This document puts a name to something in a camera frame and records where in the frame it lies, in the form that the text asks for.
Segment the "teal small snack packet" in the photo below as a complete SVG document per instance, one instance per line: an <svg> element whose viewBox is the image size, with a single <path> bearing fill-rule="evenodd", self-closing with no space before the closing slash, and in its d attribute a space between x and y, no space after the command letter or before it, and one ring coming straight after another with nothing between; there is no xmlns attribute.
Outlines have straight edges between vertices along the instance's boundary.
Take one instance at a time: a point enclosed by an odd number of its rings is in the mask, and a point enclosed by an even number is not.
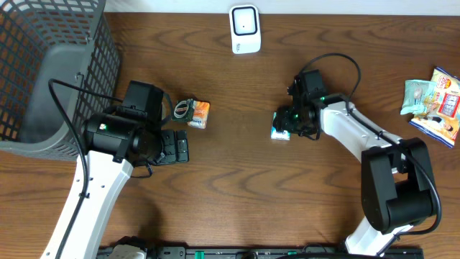
<svg viewBox="0 0 460 259"><path fill-rule="evenodd" d="M273 113L272 116L272 126L271 126L271 133L270 133L270 138L272 140L283 140L283 141L289 141L290 140L290 133L286 130L279 132L275 128L275 119L277 116L277 112Z"/></svg>

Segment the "dark green round-logo packet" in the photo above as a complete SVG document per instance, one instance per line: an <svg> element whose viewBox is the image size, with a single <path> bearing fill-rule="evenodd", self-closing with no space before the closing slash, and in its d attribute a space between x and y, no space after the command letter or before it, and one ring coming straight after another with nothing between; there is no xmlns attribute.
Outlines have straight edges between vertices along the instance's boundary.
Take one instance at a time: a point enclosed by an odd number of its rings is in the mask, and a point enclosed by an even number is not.
<svg viewBox="0 0 460 259"><path fill-rule="evenodd" d="M175 122L190 122L193 119L196 101L186 99L179 101L172 111L172 121Z"/></svg>

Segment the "orange small snack packet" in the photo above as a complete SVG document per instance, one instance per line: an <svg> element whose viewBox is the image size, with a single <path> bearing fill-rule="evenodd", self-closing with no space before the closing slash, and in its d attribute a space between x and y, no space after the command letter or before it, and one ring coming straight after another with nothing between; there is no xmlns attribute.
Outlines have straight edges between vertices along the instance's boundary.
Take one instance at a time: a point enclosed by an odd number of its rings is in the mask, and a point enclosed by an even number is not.
<svg viewBox="0 0 460 259"><path fill-rule="evenodd" d="M205 101L194 101L193 116L188 126L204 130L208 121L210 104Z"/></svg>

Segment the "light green snack packet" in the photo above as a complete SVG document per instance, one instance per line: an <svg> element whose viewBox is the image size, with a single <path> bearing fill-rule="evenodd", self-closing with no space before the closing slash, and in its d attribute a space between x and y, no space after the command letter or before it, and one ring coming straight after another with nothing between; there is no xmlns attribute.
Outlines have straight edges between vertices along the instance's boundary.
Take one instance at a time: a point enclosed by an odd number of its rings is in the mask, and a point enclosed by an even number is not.
<svg viewBox="0 0 460 259"><path fill-rule="evenodd" d="M432 81L407 80L400 114L428 114L437 107L436 83Z"/></svg>

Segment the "large beige snack bag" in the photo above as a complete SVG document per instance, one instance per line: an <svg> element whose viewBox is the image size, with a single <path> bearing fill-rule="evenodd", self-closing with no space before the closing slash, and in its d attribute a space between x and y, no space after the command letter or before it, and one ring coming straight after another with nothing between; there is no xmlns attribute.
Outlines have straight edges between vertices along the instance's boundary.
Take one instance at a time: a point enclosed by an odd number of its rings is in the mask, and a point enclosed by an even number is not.
<svg viewBox="0 0 460 259"><path fill-rule="evenodd" d="M453 148L459 133L459 77L435 67L431 83L421 99L423 111L409 124Z"/></svg>

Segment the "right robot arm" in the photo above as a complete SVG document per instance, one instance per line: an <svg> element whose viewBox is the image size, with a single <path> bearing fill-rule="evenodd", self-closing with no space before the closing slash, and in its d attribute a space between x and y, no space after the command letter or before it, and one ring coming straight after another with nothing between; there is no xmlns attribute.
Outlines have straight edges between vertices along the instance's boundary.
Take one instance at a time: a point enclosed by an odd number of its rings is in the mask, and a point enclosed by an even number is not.
<svg viewBox="0 0 460 259"><path fill-rule="evenodd" d="M300 72L287 90L290 106L277 109L275 131L316 141L339 141L361 164L364 218L344 242L348 254L383 256L403 235L434 231L442 208L424 141L390 134L361 114L343 94L329 94L319 71ZM424 232L413 227L434 217Z"/></svg>

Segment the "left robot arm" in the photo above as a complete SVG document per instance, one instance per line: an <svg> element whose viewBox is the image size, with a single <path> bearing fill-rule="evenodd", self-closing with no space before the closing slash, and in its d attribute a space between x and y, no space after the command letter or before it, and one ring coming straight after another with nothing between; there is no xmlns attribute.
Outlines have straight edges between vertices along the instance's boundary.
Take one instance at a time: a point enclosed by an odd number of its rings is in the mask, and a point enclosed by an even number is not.
<svg viewBox="0 0 460 259"><path fill-rule="evenodd" d="M48 82L52 100L72 134L79 161L67 200L42 256L44 258L95 258L121 190L136 167L187 163L188 137L184 130L164 129L171 105L161 88L130 81L124 99L91 115L76 129Z"/></svg>

